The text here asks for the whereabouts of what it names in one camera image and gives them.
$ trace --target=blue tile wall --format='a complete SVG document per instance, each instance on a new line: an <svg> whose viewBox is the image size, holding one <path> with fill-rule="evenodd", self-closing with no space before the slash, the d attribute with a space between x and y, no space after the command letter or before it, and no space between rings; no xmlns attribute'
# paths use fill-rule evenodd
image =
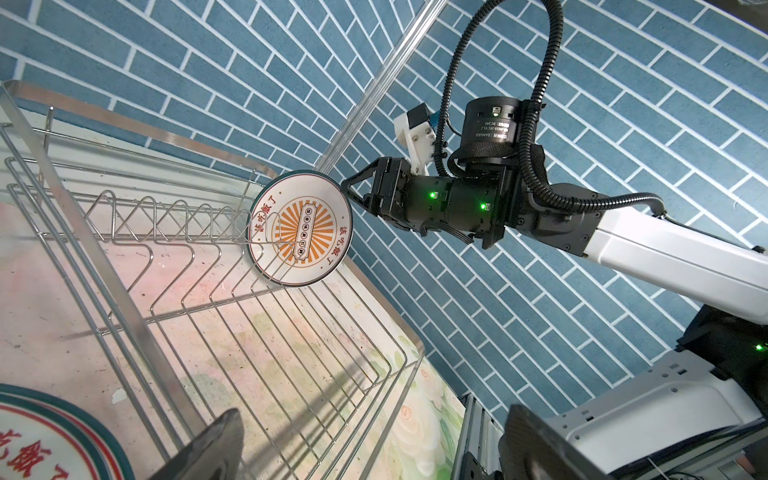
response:
<svg viewBox="0 0 768 480"><path fill-rule="evenodd" d="M405 153L392 120L420 101L439 109L443 74L478 3L445 8L338 178ZM656 192L680 221L767 244L768 37L698 0L567 0L564 11L538 132L550 178L607 194ZM478 28L458 70L454 124L468 99L530 95L545 22L540 2L508 0ZM370 216L356 222L353 259L412 321L456 393L472 390L500 422L510 402L550 416L625 382L672 348L698 310L513 230L480 250Z"/></svg>
<svg viewBox="0 0 768 480"><path fill-rule="evenodd" d="M278 172L311 168L422 4L0 2L0 81L30 81ZM145 137L122 137L241 174Z"/></svg>

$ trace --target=stainless steel dish rack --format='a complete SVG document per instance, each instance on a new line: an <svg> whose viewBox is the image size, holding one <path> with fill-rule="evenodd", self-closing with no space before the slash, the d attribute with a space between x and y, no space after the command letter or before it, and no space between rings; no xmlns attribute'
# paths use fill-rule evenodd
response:
<svg viewBox="0 0 768 480"><path fill-rule="evenodd" d="M19 98L47 105L48 116L23 114ZM118 429L137 477L231 407L246 427L241 475L367 476L424 348L348 260L301 288L254 267L248 210L257 180L276 173L17 81L0 104L8 194L85 320L78 335L98 345L124 391L105 391L112 406L95 408ZM60 110L242 168L225 173L82 134L53 124ZM88 398L100 397L99 375ZM115 427L108 417L118 406L131 411Z"/></svg>

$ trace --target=plate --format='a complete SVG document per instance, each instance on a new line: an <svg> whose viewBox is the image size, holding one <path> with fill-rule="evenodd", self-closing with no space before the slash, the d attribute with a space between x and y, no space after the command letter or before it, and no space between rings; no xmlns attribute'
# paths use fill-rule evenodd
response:
<svg viewBox="0 0 768 480"><path fill-rule="evenodd" d="M0 393L26 399L61 415L77 426L98 450L101 459L107 464L110 473L109 478L112 480L134 480L131 464L120 447L120 443L91 414L58 397L20 386L0 384Z"/></svg>
<svg viewBox="0 0 768 480"><path fill-rule="evenodd" d="M319 172L296 170L272 180L253 202L248 250L274 283L310 285L341 263L352 227L339 185Z"/></svg>

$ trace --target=wire rack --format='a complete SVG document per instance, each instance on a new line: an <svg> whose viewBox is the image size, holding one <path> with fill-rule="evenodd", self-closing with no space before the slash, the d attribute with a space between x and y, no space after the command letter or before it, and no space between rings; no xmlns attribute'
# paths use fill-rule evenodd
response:
<svg viewBox="0 0 768 480"><path fill-rule="evenodd" d="M249 247L258 257L279 245L249 242L248 209L255 179L275 173L59 94L6 86L51 105L33 128L0 92L8 194L130 401L130 430L141 434L116 435L139 438L127 447L139 478L233 406L246 429L242 476L366 477L423 345L351 262L301 288L255 268ZM62 133L52 125L62 105L249 175ZM278 261L281 272L292 267Z"/></svg>

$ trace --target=plate rim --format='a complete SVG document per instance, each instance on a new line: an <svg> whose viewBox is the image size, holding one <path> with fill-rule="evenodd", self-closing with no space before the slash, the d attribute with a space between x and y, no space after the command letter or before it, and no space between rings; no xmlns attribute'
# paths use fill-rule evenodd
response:
<svg viewBox="0 0 768 480"><path fill-rule="evenodd" d="M250 239L250 221L251 221L251 215L253 213L253 209L256 207L256 205L258 205L259 201L262 199L262 197L264 196L264 194L266 193L266 191L268 189L270 189L271 187L273 187L274 185L276 185L277 183L279 183L282 180L285 180L285 179L287 179L289 177L292 177L294 175L300 175L300 174L311 174L311 175L314 175L315 177L321 177L324 180L328 180L339 191L341 196L344 198L344 202L346 203L346 209L347 209L347 211L349 211L349 231L351 232L351 234L349 235L349 241L346 242L346 245L344 247L343 255L340 257L340 260L336 264L336 266L333 267L331 270L328 270L322 276L312 280L311 282L304 282L304 283L280 282L278 280L274 280L272 278L272 276L270 276L266 272L264 272L259 267L259 264L256 261L256 259L253 257L253 252L251 251L251 248L250 248L250 241L251 241L251 239ZM250 205L250 209L248 210L248 230L247 230L248 234L246 236L246 238L248 239L248 244L247 244L248 256L250 257L250 259L253 262L253 265L256 267L256 269L259 270L259 272L262 273L270 282L275 283L275 284L280 285L280 286L308 286L308 285L312 285L313 283L319 282L320 280L324 279L329 274L333 273L333 271L336 270L336 268L341 264L341 262L343 262L344 257L349 252L349 247L352 245L352 238L353 238L353 235L354 235L354 231L355 231L355 214L354 214L354 212L352 210L352 204L349 202L349 198L347 198L347 196L344 194L344 192L341 189L341 186L339 185L338 182L336 182L334 179L332 179L331 176L326 175L323 172L319 172L317 170L292 170L290 172L286 172L285 174L280 175L277 178L273 178L271 180L271 182L269 182L267 185L264 185L264 188L262 188L261 192L259 192L258 195L256 195L256 199L254 199L253 203Z"/></svg>
<svg viewBox="0 0 768 480"><path fill-rule="evenodd" d="M131 462L128 460L128 456L125 454L125 450L123 450L122 445L120 445L120 442L118 442L118 440L114 437L114 435L112 435L112 432L110 432L109 429L103 423L101 423L98 419L96 419L96 417L94 417L90 413L81 409L77 405L71 402L68 402L67 400L60 399L57 396L53 396L49 393L41 392L39 390L28 389L23 386L10 385L8 383L0 383L0 393L5 393L10 396L19 396L22 398L30 399L34 402L42 402L44 404L43 406L45 406L45 404L49 404L51 406L54 406L58 409L61 409L69 413L70 415L74 416L76 419L81 420L86 426L88 426L91 430L93 430L98 437L100 437L104 441L107 449L114 456L115 460L118 463L118 468L120 469L119 473L122 474L123 480L135 480L134 472L131 467Z"/></svg>

